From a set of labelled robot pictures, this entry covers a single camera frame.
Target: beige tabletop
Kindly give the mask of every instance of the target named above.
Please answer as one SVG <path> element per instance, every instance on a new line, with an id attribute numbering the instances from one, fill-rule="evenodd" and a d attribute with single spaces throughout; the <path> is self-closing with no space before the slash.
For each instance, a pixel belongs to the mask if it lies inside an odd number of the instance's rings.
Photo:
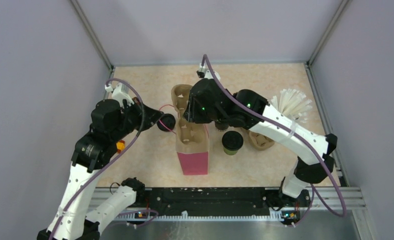
<path id="1" fill-rule="evenodd" d="M 308 113 L 307 123 L 301 125 L 324 135 L 302 63 L 220 64 L 213 68 L 231 93 L 251 89 L 270 100 L 274 95 L 279 96 L 282 89 L 304 92 L 313 101 L 313 108 Z M 131 83 L 147 106 L 159 109 L 162 105 L 172 104 L 173 86 L 193 85 L 199 80 L 196 70 L 197 65 L 116 67 L 114 77 Z M 172 107 L 164 107 L 162 111 L 177 116 Z M 225 132 L 217 131 L 213 122 L 208 124 L 208 130 L 210 151 L 207 175 L 183 175 L 175 151 L 175 135 L 154 126 L 144 131 L 135 144 L 103 173 L 97 186 L 108 187 L 113 182 L 120 183 L 126 178 L 137 177 L 147 187 L 278 187 L 296 163 L 297 156 L 278 143 L 264 151 L 254 149 L 241 129 L 236 130 L 243 135 L 244 146 L 236 155 L 226 155 L 221 143 Z M 126 136 L 126 143 L 134 135 L 135 132 Z M 318 186 L 332 186 L 332 183 L 327 178 Z"/>

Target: black lid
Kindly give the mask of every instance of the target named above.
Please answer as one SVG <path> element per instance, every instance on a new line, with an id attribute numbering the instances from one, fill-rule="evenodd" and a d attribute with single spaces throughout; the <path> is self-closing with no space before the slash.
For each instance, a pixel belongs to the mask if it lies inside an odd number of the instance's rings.
<path id="1" fill-rule="evenodd" d="M 160 118 L 160 121 L 157 121 L 158 129 L 162 130 L 163 132 L 169 132 L 175 128 L 175 117 L 170 113 L 163 114 Z"/>
<path id="2" fill-rule="evenodd" d="M 230 151 L 239 150 L 244 143 L 243 136 L 237 131 L 227 131 L 222 137 L 222 145 Z"/>

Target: white plastic fork bundle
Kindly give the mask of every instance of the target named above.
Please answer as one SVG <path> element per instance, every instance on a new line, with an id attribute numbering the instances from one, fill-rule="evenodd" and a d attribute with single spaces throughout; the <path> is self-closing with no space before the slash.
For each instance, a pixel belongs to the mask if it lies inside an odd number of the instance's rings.
<path id="1" fill-rule="evenodd" d="M 306 94 L 297 89 L 283 89 L 280 92 L 279 100 L 277 96 L 273 96 L 270 103 L 280 113 L 287 118 L 296 122 L 305 123 L 308 118 L 307 111 L 312 106 L 310 105 L 312 100 L 306 99 Z"/>

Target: pink box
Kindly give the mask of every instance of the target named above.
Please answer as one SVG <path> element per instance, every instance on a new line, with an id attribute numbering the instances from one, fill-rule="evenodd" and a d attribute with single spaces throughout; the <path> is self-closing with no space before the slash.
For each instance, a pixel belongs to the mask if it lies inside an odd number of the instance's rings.
<path id="1" fill-rule="evenodd" d="M 178 153 L 184 175 L 207 175 L 209 172 L 209 152 Z"/>

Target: orange object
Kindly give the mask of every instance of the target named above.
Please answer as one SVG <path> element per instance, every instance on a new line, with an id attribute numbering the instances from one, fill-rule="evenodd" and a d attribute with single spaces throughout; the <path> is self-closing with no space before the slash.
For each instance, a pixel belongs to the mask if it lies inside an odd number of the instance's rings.
<path id="1" fill-rule="evenodd" d="M 124 140 L 120 140 L 116 143 L 116 147 L 117 147 L 117 153 L 120 154 L 122 152 L 122 150 L 125 149 L 125 141 Z"/>

